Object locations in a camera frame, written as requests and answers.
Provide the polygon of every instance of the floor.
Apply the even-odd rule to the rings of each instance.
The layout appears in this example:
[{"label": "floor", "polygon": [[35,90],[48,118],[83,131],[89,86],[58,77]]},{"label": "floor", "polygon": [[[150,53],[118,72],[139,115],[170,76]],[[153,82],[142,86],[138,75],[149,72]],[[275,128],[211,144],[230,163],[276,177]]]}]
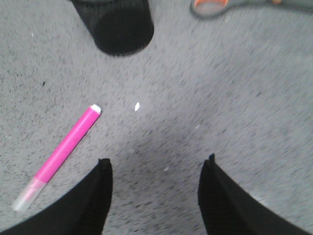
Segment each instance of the floor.
[{"label": "floor", "polygon": [[[0,1],[0,231],[110,158],[104,234],[203,235],[197,186],[215,153],[256,200],[313,233],[313,15],[243,7],[202,21],[189,3],[151,0],[151,43],[112,57],[71,2]],[[31,208],[14,212],[93,103],[100,119]]]}]

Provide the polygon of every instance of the scissors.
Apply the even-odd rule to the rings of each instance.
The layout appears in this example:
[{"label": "scissors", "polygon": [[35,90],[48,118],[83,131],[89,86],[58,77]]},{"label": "scissors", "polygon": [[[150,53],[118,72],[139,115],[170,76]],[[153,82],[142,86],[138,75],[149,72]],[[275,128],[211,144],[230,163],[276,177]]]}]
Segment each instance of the scissors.
[{"label": "scissors", "polygon": [[313,12],[313,0],[192,0],[190,9],[200,18],[213,18],[236,6],[267,3]]}]

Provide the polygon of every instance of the pink highlighter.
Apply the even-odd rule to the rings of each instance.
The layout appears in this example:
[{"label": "pink highlighter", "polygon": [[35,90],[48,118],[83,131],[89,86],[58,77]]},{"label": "pink highlighter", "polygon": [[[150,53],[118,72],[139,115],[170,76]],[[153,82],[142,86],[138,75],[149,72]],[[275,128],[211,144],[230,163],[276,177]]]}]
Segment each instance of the pink highlighter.
[{"label": "pink highlighter", "polygon": [[19,197],[14,201],[12,207],[15,211],[23,212],[27,210],[100,115],[101,108],[96,104],[91,105],[84,112],[67,136],[65,136],[26,188],[20,193]]}]

